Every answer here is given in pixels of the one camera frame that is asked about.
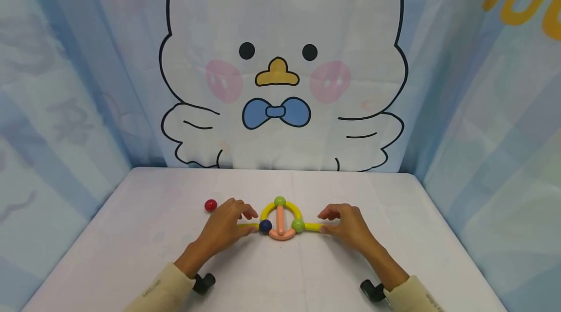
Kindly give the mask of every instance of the cartoon wing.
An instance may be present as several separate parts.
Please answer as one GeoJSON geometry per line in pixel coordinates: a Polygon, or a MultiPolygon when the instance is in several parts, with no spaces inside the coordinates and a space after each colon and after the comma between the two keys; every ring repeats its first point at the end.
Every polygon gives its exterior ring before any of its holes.
{"type": "Polygon", "coordinates": [[[388,160],[385,148],[399,138],[403,121],[383,112],[364,120],[337,120],[336,140],[329,145],[322,170],[366,171],[388,160]]]}
{"type": "Polygon", "coordinates": [[[216,130],[220,114],[183,103],[169,110],[162,119],[162,132],[179,143],[176,157],[181,162],[205,168],[224,163],[224,142],[216,130]]]}

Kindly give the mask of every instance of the white table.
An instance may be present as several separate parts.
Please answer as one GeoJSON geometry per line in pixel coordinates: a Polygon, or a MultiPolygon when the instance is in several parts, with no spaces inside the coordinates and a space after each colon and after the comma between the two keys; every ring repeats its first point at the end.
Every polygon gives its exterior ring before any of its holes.
{"type": "MultiPolygon", "coordinates": [[[[23,311],[120,311],[197,237],[207,199],[240,198],[261,212],[278,195],[308,222],[329,202],[359,206],[378,240],[446,311],[506,311],[414,176],[187,168],[133,169],[23,311]]],[[[192,293],[185,311],[390,311],[359,289],[365,279],[379,282],[368,264],[317,233],[285,242],[251,235],[208,262],[207,272],[216,285],[206,297],[192,293]]]]}

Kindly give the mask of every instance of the blue bow tie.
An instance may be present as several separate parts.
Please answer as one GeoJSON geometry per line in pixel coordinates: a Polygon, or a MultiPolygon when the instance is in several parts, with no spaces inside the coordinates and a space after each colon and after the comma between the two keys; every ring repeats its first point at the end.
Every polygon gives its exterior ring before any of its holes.
{"type": "Polygon", "coordinates": [[[310,107],[300,98],[290,97],[280,106],[272,106],[268,101],[254,98],[243,108],[242,121],[247,129],[255,129],[270,119],[280,119],[292,127],[304,127],[310,121],[310,107]]]}

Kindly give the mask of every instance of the red ball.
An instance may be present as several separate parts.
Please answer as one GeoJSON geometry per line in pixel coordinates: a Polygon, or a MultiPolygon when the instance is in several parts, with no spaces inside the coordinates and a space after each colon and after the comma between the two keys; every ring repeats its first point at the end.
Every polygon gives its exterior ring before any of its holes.
{"type": "Polygon", "coordinates": [[[218,203],[214,199],[208,199],[205,202],[205,210],[207,210],[208,212],[213,212],[217,208],[217,206],[218,203]]]}

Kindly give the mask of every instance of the beige sleeve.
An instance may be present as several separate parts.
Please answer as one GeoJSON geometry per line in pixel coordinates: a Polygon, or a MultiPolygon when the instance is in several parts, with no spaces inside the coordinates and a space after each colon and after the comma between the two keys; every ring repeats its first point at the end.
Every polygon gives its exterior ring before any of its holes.
{"type": "Polygon", "coordinates": [[[411,275],[407,282],[392,292],[384,290],[389,305],[395,312],[444,312],[420,280],[411,275]]]}
{"type": "Polygon", "coordinates": [[[195,280],[187,278],[169,263],[154,281],[135,298],[124,312],[177,312],[188,297],[195,280]]]}

